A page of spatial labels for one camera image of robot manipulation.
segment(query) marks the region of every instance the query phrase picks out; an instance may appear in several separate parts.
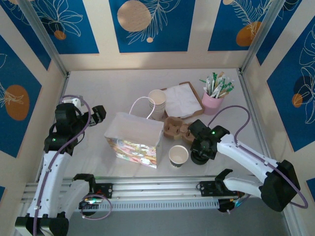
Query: purple cable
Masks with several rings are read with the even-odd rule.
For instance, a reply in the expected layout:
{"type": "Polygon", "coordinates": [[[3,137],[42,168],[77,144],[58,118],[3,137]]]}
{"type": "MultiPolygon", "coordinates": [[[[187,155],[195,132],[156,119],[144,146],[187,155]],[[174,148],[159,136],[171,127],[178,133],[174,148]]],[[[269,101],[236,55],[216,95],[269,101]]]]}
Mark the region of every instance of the purple cable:
{"type": "MultiPolygon", "coordinates": [[[[232,107],[238,107],[238,108],[242,108],[243,110],[245,110],[247,112],[247,115],[248,115],[248,118],[247,118],[247,121],[245,122],[245,124],[239,128],[239,130],[236,131],[235,133],[235,136],[234,136],[234,142],[235,144],[237,145],[237,135],[241,132],[242,129],[244,129],[244,127],[250,122],[250,119],[251,119],[251,115],[250,115],[250,112],[249,110],[247,110],[245,107],[243,106],[238,106],[238,105],[233,105],[233,106],[228,106],[228,107],[225,107],[223,108],[222,110],[220,110],[213,118],[212,120],[208,123],[208,126],[213,122],[213,120],[221,113],[223,112],[224,110],[228,109],[228,108],[232,108],[232,107]]],[[[265,163],[265,160],[263,158],[261,158],[260,156],[256,155],[255,153],[251,152],[250,150],[248,150],[247,148],[241,146],[241,145],[238,145],[238,147],[247,152],[248,154],[252,155],[253,157],[255,157],[256,159],[258,159],[259,161],[261,161],[262,163],[265,163]]],[[[294,185],[294,183],[292,183],[292,181],[287,177],[285,176],[281,171],[279,171],[276,167],[274,167],[273,165],[271,165],[270,163],[267,164],[268,167],[270,167],[271,169],[273,169],[274,171],[276,171],[279,175],[281,175],[282,178],[284,178],[286,180],[286,182],[288,182],[288,184],[290,184],[290,186],[294,189],[294,191],[296,191],[296,193],[300,196],[300,198],[302,199],[302,201],[304,202],[304,206],[303,205],[300,205],[300,204],[297,204],[297,203],[293,203],[293,202],[290,202],[291,205],[294,205],[296,207],[300,207],[300,208],[303,208],[303,209],[306,209],[309,207],[309,204],[307,202],[307,200],[305,199],[304,195],[301,193],[301,191],[294,185]]]]}
{"type": "MultiPolygon", "coordinates": [[[[83,100],[82,97],[80,96],[76,96],[76,95],[65,95],[65,96],[62,96],[59,100],[59,103],[62,102],[62,100],[66,97],[73,97],[73,98],[78,98],[80,99],[80,101],[87,107],[88,109],[88,113],[89,113],[89,117],[88,117],[88,121],[86,123],[86,125],[84,126],[84,128],[76,135],[74,136],[72,139],[70,139],[68,142],[66,142],[57,152],[56,154],[54,155],[53,159],[51,160],[51,162],[49,163],[48,165],[48,170],[51,169],[51,167],[53,166],[57,156],[60,154],[60,152],[66,147],[68,146],[69,144],[71,144],[74,140],[76,140],[81,134],[83,134],[83,132],[89,127],[89,124],[90,124],[90,120],[91,120],[91,110],[90,110],[90,107],[89,105],[86,103],[86,101],[83,100]]],[[[43,192],[44,192],[44,188],[45,188],[45,184],[46,184],[46,181],[47,181],[47,177],[49,175],[49,171],[47,171],[45,173],[45,176],[44,176],[44,179],[43,179],[43,182],[41,184],[41,187],[40,187],[40,191],[39,191],[39,194],[38,194],[38,198],[37,198],[37,203],[36,203],[36,206],[38,209],[35,210],[35,215],[34,215],[34,222],[33,222],[33,236],[37,236],[37,218],[38,218],[38,212],[39,212],[39,207],[40,207],[40,202],[41,202],[41,198],[43,196],[43,192]]]]}
{"type": "Polygon", "coordinates": [[[109,205],[110,205],[109,212],[107,213],[107,215],[102,216],[102,217],[100,217],[100,218],[90,218],[90,217],[87,217],[87,216],[85,216],[85,215],[83,214],[83,208],[84,208],[84,207],[83,207],[83,208],[81,209],[81,215],[82,215],[82,217],[83,217],[84,219],[88,219],[88,220],[102,220],[102,219],[107,218],[107,217],[110,215],[110,213],[112,213],[112,209],[113,209],[112,203],[108,200],[107,197],[105,197],[104,195],[100,195],[100,194],[89,194],[89,195],[86,195],[86,196],[83,198],[83,200],[86,199],[86,198],[92,198],[92,197],[100,197],[100,198],[103,198],[103,199],[107,200],[108,203],[109,203],[109,205]]]}

